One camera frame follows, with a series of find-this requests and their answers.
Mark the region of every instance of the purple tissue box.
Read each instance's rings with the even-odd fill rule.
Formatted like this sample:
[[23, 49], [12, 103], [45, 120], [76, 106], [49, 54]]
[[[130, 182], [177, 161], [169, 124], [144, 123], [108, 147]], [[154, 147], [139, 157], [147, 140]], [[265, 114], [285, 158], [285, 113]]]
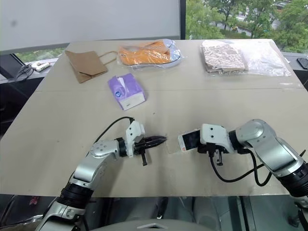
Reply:
[[145, 101], [143, 89], [132, 74], [114, 76], [108, 85], [124, 111]]

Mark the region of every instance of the small device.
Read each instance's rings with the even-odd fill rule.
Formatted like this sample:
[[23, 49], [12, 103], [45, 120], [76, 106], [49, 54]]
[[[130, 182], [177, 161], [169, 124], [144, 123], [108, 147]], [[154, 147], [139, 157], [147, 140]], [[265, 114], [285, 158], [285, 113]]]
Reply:
[[182, 152], [198, 147], [200, 143], [200, 130], [188, 131], [178, 136]]
[[33, 68], [34, 70], [40, 72], [40, 71], [46, 69], [47, 67], [49, 67], [49, 66], [50, 66], [50, 63], [44, 63], [44, 64], [42, 64], [42, 63], [40, 63], [40, 62], [35, 62], [35, 63], [33, 63], [31, 66], [32, 66], [32, 68]]
[[304, 68], [304, 69], [308, 69], [308, 59], [306, 58], [297, 58], [297, 61], [299, 62], [299, 64]]

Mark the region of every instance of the plastic bag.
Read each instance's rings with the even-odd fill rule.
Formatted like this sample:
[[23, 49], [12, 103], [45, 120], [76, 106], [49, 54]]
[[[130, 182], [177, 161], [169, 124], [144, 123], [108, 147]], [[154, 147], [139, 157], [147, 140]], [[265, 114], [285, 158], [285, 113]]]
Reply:
[[273, 40], [205, 40], [201, 50], [206, 70], [211, 74], [290, 76], [270, 43]]
[[132, 68], [146, 66], [168, 68], [181, 62], [181, 53], [176, 47], [175, 41], [166, 38], [123, 45], [119, 48], [118, 53], [118, 61]]

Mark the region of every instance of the white table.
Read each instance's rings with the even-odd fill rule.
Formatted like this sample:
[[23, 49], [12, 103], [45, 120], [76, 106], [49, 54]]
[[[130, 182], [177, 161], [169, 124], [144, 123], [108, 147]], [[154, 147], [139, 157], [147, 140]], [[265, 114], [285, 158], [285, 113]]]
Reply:
[[[67, 49], [100, 54], [122, 43], [82, 42]], [[253, 174], [236, 183], [221, 182], [206, 154], [179, 150], [181, 132], [202, 123], [231, 130], [252, 118], [267, 121], [298, 152], [307, 148], [308, 94], [289, 65], [290, 77], [210, 77], [202, 66], [200, 44], [177, 41], [187, 58], [176, 67], [133, 72], [147, 101], [125, 112], [107, 80], [129, 69], [109, 64], [108, 73], [79, 84], [62, 55], [0, 141], [0, 193], [58, 196], [96, 137], [115, 119], [133, 116], [144, 124], [146, 135], [166, 135], [168, 140], [148, 151], [146, 167], [140, 157], [109, 166], [94, 196], [286, 194], [274, 178], [265, 187], [256, 186]], [[104, 139], [123, 136], [127, 126], [127, 121], [119, 122]], [[252, 168], [249, 156], [225, 154], [223, 162], [218, 169], [226, 178]], [[259, 172], [262, 179], [268, 173], [265, 168]]]

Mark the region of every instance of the windowsill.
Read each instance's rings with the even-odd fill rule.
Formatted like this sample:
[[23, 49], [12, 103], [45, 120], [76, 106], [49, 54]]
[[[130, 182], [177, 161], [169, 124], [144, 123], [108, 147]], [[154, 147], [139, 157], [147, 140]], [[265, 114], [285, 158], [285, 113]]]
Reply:
[[[47, 67], [45, 70], [42, 70], [41, 72], [37, 72], [37, 71], [34, 71], [33, 74], [27, 79], [34, 79], [34, 78], [42, 78], [42, 77], [45, 77], [48, 72], [52, 69], [53, 65], [57, 62], [58, 58], [54, 58], [54, 59], [45, 59], [45, 60], [37, 60], [41, 63], [50, 63], [50, 66]], [[29, 62], [29, 63], [25, 63], [26, 65], [28, 64], [32, 64], [32, 63], [35, 63], [36, 61], [33, 61], [33, 62]], [[17, 79], [15, 78], [10, 78], [10, 79], [6, 79], [5, 77], [3, 76], [0, 76], [0, 84], [3, 84], [3, 83], [12, 83], [12, 82], [19, 82], [21, 80], [23, 80], [24, 78], [26, 77], [26, 74], [23, 74], [21, 75], [20, 77], [18, 77]]]

